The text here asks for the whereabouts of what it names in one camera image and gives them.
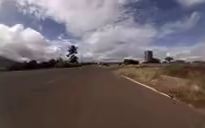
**field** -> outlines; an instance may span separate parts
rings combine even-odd
[[[205,65],[124,66],[117,72],[205,109]]]

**road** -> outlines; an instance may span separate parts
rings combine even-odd
[[[109,69],[0,73],[0,128],[205,128],[205,114]]]

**grass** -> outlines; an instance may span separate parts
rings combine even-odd
[[[132,66],[120,68],[118,73],[197,108],[205,109],[205,66],[169,65],[157,68]]]

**blue sky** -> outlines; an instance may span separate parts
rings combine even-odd
[[[142,60],[146,49],[203,60],[205,0],[0,0],[0,55],[47,60],[71,44],[86,61]]]

